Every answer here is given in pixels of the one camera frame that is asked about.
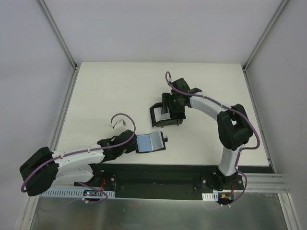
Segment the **black leather card holder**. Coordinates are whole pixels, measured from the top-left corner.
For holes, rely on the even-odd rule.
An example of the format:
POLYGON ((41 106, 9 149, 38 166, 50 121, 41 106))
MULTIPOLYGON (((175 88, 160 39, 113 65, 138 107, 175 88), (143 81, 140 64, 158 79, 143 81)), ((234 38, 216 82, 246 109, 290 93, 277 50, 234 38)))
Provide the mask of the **black leather card holder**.
POLYGON ((136 141, 140 154, 143 154, 166 150, 165 144, 168 142, 168 137, 164 136, 162 131, 157 131, 150 134, 137 135, 136 141))

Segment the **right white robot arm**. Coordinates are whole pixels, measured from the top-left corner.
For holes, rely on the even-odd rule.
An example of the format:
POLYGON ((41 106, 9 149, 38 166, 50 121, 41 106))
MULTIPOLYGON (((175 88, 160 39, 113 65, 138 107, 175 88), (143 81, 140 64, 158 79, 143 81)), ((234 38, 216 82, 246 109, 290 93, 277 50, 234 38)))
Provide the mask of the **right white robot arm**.
POLYGON ((199 88, 190 88, 183 78, 171 81, 166 78, 170 92, 161 95, 160 114, 168 118, 162 121, 153 119, 154 127, 180 125, 186 118, 185 108, 201 111, 217 123, 218 137, 223 146, 221 161, 216 173, 216 184, 227 189, 238 174, 237 164, 242 150, 246 149, 255 128, 248 119, 243 105, 226 105, 205 94, 199 88))

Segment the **black card tray box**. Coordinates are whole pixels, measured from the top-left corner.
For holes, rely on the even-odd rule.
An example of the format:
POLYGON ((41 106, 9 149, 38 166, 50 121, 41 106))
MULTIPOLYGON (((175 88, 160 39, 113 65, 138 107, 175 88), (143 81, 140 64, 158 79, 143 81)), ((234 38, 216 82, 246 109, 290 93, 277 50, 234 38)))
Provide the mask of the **black card tray box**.
POLYGON ((153 106, 150 107, 150 116, 151 116, 151 123, 152 127, 165 127, 171 125, 177 125, 183 123, 184 119, 186 119, 185 113, 171 113, 168 112, 167 114, 162 115, 161 111, 155 110, 157 107, 162 107, 162 103, 155 103, 153 106))

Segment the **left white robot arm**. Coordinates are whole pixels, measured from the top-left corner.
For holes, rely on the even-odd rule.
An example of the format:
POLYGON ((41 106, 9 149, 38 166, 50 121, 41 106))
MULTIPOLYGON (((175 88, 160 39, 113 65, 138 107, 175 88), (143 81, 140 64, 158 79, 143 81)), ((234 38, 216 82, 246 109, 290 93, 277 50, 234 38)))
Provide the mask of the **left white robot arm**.
POLYGON ((42 147, 19 169, 23 179, 21 191, 37 196, 56 185, 82 182, 97 186, 102 177, 98 165, 135 151, 136 146, 135 132, 126 130, 82 150, 56 152, 42 147))

